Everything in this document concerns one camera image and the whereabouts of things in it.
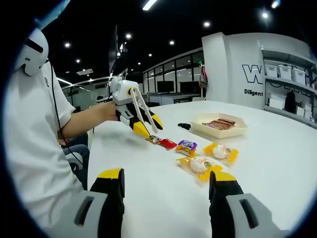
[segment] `white helmet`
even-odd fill
[[[29,76],[38,74],[49,55],[49,45],[44,34],[35,29],[24,44],[14,69],[24,66],[24,71]]]

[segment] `white table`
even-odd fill
[[[157,134],[160,138],[195,141],[197,152],[211,141],[238,149],[238,159],[228,170],[245,193],[271,210],[281,229],[291,230],[309,209],[317,184],[317,130],[276,114],[219,102],[167,105],[152,111],[164,125]],[[241,117],[247,133],[220,140],[177,126],[203,113]],[[108,121],[95,128],[88,188],[102,171],[124,168],[123,238],[211,237],[208,185],[198,186],[194,177],[175,165],[182,157],[145,141],[123,123]]]

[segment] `ceiling light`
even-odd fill
[[[263,13],[262,13],[262,17],[263,17],[264,19],[267,19],[267,18],[268,18],[268,13],[267,13],[267,12],[263,12]]]
[[[61,81],[61,82],[63,82],[63,83],[66,83],[66,84],[69,84],[69,85],[73,85],[72,83],[67,82],[66,80],[63,80],[63,79],[61,79],[61,78],[57,78],[57,79],[58,79],[58,81]]]
[[[279,4],[280,4],[280,1],[279,1],[279,0],[276,0],[276,1],[274,1],[274,2],[272,3],[271,7],[272,7],[273,9],[275,9],[275,8],[277,8],[277,7],[279,6]]]
[[[132,38],[132,35],[131,35],[130,33],[127,33],[127,34],[125,35],[125,38],[127,38],[127,39],[129,40],[129,39]]]
[[[143,7],[143,11],[148,11],[156,3],[157,0],[149,0]]]
[[[208,28],[208,27],[210,27],[210,25],[211,25],[211,24],[210,24],[209,21],[205,21],[205,22],[204,22],[204,27]]]

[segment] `shelf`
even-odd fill
[[[278,60],[282,62],[287,62],[291,64],[295,64],[298,66],[302,66],[304,68],[313,68],[316,66],[316,62],[314,62],[312,59],[294,55],[294,54],[289,54],[285,52],[279,52],[275,50],[270,50],[270,49],[262,49],[262,54],[265,60]]]
[[[288,80],[288,79],[283,79],[283,78],[276,78],[276,77],[271,77],[271,76],[265,76],[267,81],[272,81],[272,82],[276,82],[282,85],[288,85],[303,91],[307,91],[313,94],[317,94],[317,91],[309,86],[305,86],[301,83],[298,82],[294,82],[292,80]]]
[[[287,117],[287,118],[290,118],[290,119],[293,119],[293,120],[296,120],[298,122],[301,122],[305,125],[308,125],[314,129],[317,129],[317,123],[314,123],[314,122],[311,122],[310,120],[307,120],[305,118],[302,118],[296,114],[292,114],[292,113],[289,113],[287,111],[284,111],[284,110],[281,110],[281,109],[277,109],[277,108],[272,108],[272,107],[269,107],[269,106],[264,106],[264,111],[267,111],[267,112],[270,112],[270,113],[274,113],[274,114],[278,114],[278,115],[281,115],[281,116],[284,116],[284,117]]]

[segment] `red snack wrapper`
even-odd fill
[[[160,146],[165,147],[166,150],[170,150],[170,149],[172,149],[172,148],[177,146],[176,143],[174,143],[173,141],[171,141],[169,139],[160,140],[157,144],[160,145]]]

